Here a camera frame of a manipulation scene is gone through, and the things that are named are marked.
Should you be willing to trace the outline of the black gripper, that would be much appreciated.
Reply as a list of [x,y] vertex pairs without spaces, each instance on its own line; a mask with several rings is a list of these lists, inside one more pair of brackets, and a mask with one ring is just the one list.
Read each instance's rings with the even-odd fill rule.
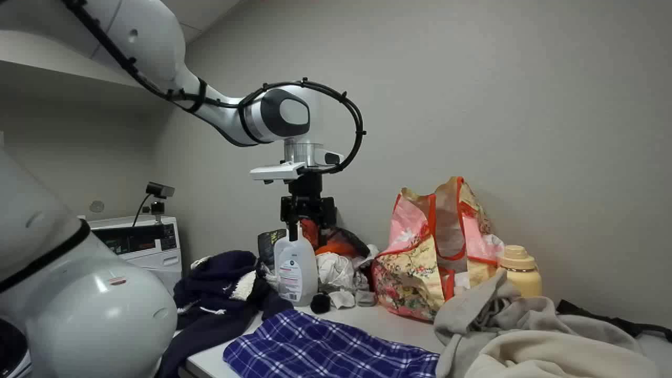
[[282,200],[279,219],[290,229],[290,235],[296,235],[296,222],[300,219],[311,219],[317,229],[337,226],[337,205],[331,197],[324,197],[322,189],[320,172],[307,172],[287,184],[287,196]]

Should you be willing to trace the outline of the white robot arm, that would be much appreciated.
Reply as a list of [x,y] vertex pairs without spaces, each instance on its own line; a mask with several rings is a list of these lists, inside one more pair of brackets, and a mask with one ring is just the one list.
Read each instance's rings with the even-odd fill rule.
[[[185,36],[162,0],[3,0],[19,23],[113,61],[149,93],[237,147],[311,129],[295,85],[226,96],[185,65]],[[113,254],[12,157],[0,157],[0,313],[27,341],[31,378],[151,378],[176,330],[176,305],[148,270]]]

